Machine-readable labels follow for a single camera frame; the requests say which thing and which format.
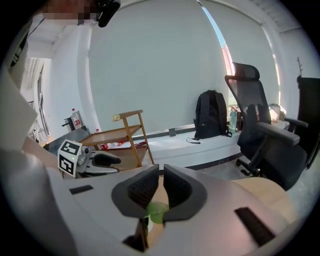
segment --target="wooden shelf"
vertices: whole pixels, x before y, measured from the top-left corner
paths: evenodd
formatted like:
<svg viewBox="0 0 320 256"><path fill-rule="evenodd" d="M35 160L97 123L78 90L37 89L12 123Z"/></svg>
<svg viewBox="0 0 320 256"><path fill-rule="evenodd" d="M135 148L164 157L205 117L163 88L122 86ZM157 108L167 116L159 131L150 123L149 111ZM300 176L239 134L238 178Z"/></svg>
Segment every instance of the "wooden shelf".
<svg viewBox="0 0 320 256"><path fill-rule="evenodd" d="M138 153L140 161L142 162L142 160L144 159L144 157L146 155L147 147L146 146L137 146L136 151ZM112 167L115 167L115 168L119 169L120 171L130 170L130 169L134 169L134 168L138 167L137 160L136 160L134 154L132 153L131 147L110 149L110 150L106 150L106 152L114 154L115 156L117 156L118 158L121 159L121 163L111 165Z"/></svg>
<svg viewBox="0 0 320 256"><path fill-rule="evenodd" d="M130 135L134 135L140 128L140 124L130 126ZM126 129L120 128L91 134L89 137L81 140L80 143L82 143L83 146L95 146L113 142L126 142L128 141L128 139L129 137L127 135Z"/></svg>

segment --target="chair headrest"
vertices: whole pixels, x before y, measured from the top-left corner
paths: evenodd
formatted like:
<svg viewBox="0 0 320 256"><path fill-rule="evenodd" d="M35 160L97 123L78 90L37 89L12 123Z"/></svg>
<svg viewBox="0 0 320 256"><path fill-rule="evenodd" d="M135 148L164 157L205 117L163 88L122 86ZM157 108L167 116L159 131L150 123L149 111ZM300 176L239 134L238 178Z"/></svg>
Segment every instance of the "chair headrest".
<svg viewBox="0 0 320 256"><path fill-rule="evenodd" d="M254 66L233 62L235 77L249 80L259 80L260 73Z"/></svg>

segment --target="wooden handle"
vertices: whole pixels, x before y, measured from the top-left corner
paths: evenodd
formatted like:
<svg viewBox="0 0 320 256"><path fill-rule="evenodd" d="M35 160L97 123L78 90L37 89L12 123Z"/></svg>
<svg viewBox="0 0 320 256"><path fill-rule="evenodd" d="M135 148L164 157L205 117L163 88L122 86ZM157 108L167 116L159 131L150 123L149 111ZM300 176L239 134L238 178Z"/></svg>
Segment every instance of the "wooden handle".
<svg viewBox="0 0 320 256"><path fill-rule="evenodd" d="M131 117L133 115L137 115L142 112L143 112L142 110L136 110L136 111L130 111L130 112L121 113L121 114L114 114L112 116L112 121L116 122L116 121L119 121L120 119Z"/></svg>

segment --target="black chair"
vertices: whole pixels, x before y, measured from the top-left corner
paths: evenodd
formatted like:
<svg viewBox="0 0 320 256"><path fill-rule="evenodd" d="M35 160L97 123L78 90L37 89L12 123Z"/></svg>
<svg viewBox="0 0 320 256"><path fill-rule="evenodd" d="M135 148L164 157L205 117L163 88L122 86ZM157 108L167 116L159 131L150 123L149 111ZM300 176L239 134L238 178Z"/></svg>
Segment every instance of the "black chair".
<svg viewBox="0 0 320 256"><path fill-rule="evenodd" d="M314 162L320 146L320 79L298 76L298 120L308 123L308 128L291 124L288 131L300 137L299 146L307 154L306 168Z"/></svg>
<svg viewBox="0 0 320 256"><path fill-rule="evenodd" d="M243 118L243 127L237 144L251 162L240 159L236 165L246 176L264 175L290 189L300 177L307 162L307 153L299 145L300 137L287 130L271 125L269 106L259 71L251 65L233 63L235 75L226 75L225 81L236 99ZM308 124L288 119L296 126L308 127Z"/></svg>

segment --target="green object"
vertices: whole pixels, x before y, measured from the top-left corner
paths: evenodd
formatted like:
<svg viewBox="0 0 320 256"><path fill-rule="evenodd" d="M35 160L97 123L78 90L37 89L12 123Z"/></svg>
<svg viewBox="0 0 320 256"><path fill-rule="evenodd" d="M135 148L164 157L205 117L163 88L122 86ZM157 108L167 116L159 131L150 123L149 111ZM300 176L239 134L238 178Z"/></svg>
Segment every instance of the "green object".
<svg viewBox="0 0 320 256"><path fill-rule="evenodd" d="M146 208L146 215L150 215L153 223L162 224L164 213L169 211L169 205L163 202L151 202Z"/></svg>

